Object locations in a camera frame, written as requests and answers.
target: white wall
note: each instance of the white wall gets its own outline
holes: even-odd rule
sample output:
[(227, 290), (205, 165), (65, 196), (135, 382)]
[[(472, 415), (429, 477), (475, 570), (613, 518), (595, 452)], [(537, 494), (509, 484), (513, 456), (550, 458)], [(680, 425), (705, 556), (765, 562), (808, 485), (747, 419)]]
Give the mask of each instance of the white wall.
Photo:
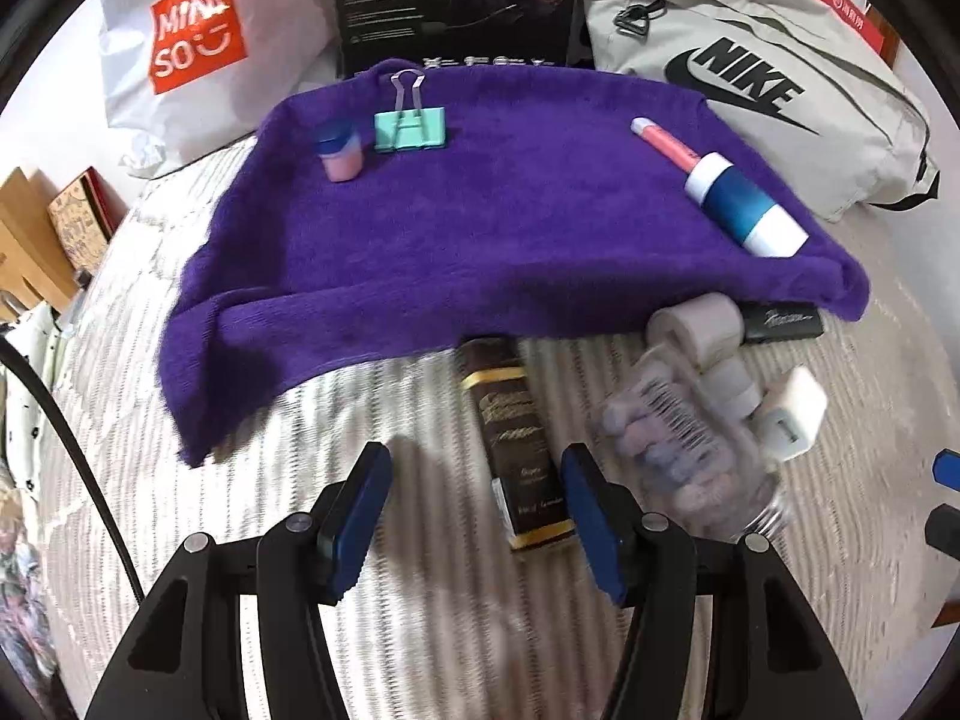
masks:
[(130, 204), (144, 181), (117, 166), (104, 117), (99, 0), (87, 0), (44, 48), (0, 113), (0, 180), (22, 167), (46, 199), (88, 167)]

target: purple towel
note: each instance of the purple towel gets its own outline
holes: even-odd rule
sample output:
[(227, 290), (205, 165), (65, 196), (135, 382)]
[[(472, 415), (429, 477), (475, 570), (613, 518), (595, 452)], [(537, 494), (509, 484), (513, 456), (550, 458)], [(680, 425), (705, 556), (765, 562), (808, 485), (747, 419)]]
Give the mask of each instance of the purple towel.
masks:
[[(700, 95), (596, 71), (431, 70), (424, 106), (446, 109), (448, 145), (376, 154), (373, 114), (392, 110), (390, 72), (408, 66), (280, 103), (220, 199), (160, 348), (191, 466), (291, 386), (467, 335), (637, 331), (712, 290), (862, 316), (861, 266)], [(309, 133), (342, 116), (360, 128), (366, 165), (333, 184)], [(757, 259), (728, 240), (632, 134), (637, 116), (731, 159), (808, 230), (800, 253)]]

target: patterned cloth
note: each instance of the patterned cloth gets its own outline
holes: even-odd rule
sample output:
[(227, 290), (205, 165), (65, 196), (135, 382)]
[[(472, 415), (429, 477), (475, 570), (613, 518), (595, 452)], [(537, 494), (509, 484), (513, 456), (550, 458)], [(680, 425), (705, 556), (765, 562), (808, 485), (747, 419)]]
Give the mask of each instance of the patterned cloth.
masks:
[(0, 647), (48, 717), (56, 654), (41, 595), (40, 558), (27, 542), (19, 493), (0, 461)]
[[(357, 587), (322, 610), (350, 716), (597, 717), (627, 615), (596, 588), (576, 541), (525, 560), (509, 554), (450, 352), (311, 379), (245, 420), (212, 463), (189, 469), (176, 459), (176, 428), (152, 375), (160, 333), (181, 269), (250, 148), (237, 143), (147, 187), (110, 246), (56, 384), (144, 586), (190, 533), (259, 536), (343, 479), (364, 442), (381, 440), (395, 458), (382, 527)], [(751, 347), (745, 358), (762, 382), (808, 365), (830, 395), (816, 447), (784, 469), (796, 518), (776, 547), (862, 698), (929, 629), (957, 575), (923, 543), (923, 522), (952, 496), (930, 466), (960, 445), (960, 412), (947, 356), (896, 277), (883, 223), (857, 208), (830, 232), (871, 276), (864, 319), (828, 317), (818, 341)], [(555, 450), (592, 440), (584, 416), (642, 349), (638, 336), (522, 344)], [(56, 436), (40, 440), (51, 629), (83, 712), (136, 604)], [(612, 481), (637, 488), (635, 467), (598, 461)], [(708, 607), (699, 606), (684, 719), (698, 716), (704, 692)], [(259, 720), (268, 714), (253, 609), (243, 606), (241, 641)]]

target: black cable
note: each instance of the black cable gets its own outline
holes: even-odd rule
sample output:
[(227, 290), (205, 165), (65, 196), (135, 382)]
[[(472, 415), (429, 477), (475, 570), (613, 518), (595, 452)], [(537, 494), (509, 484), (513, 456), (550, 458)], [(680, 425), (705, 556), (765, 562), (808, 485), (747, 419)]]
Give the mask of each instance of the black cable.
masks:
[(6, 365), (7, 370), (16, 376), (27, 388), (27, 391), (37, 399), (37, 403), (40, 404), (40, 408), (42, 408), (46, 418), (56, 431), (56, 435), (64, 443), (66, 453), (73, 461), (77, 473), (80, 474), (80, 480), (83, 481), (83, 486), (93, 500), (93, 505), (97, 508), (100, 519), (104, 522), (104, 527), (107, 528), (113, 547), (120, 556), (123, 570), (127, 573), (127, 579), (130, 581), (133, 597), (136, 598), (136, 603), (143, 603), (143, 588), (140, 586), (140, 579), (136, 575), (136, 567), (133, 566), (130, 552), (128, 552), (123, 541), (123, 536), (120, 536), (120, 530), (117, 528), (117, 523), (113, 519), (107, 501), (104, 499), (104, 493), (100, 490), (100, 485), (97, 484), (97, 478), (93, 475), (90, 465), (83, 456), (80, 442), (73, 435), (64, 413), (56, 405), (54, 396), (50, 394), (49, 389), (40, 380), (40, 376), (37, 376), (37, 372), (32, 368), (30, 362), (27, 362), (26, 358), (2, 336), (0, 336), (0, 364)]
[(453, 29), (466, 29), (468, 26), (477, 26), (480, 25), (480, 23), (486, 23), (503, 13), (507, 13), (519, 7), (520, 6), (516, 3), (512, 5), (504, 5), (502, 8), (494, 10), (493, 13), (488, 13), (486, 16), (483, 16), (481, 19), (477, 19), (475, 22), (453, 23), (452, 25), (443, 22), (424, 22), (421, 25), (421, 30), (424, 32), (424, 34), (440, 35), (444, 32), (450, 32), (450, 30)]

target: teal binder clip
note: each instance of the teal binder clip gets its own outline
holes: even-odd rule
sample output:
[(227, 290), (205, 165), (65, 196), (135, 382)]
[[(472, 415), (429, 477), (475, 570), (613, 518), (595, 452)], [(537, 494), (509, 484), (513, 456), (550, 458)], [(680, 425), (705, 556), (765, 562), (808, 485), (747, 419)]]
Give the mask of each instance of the teal binder clip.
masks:
[[(413, 85), (414, 107), (403, 107), (404, 73), (416, 75)], [(375, 151), (402, 151), (405, 148), (442, 148), (446, 146), (446, 120), (443, 108), (424, 108), (421, 86), (426, 76), (419, 70), (407, 68), (395, 73), (390, 81), (397, 87), (397, 103), (392, 111), (378, 113), (373, 117), (376, 139)]]

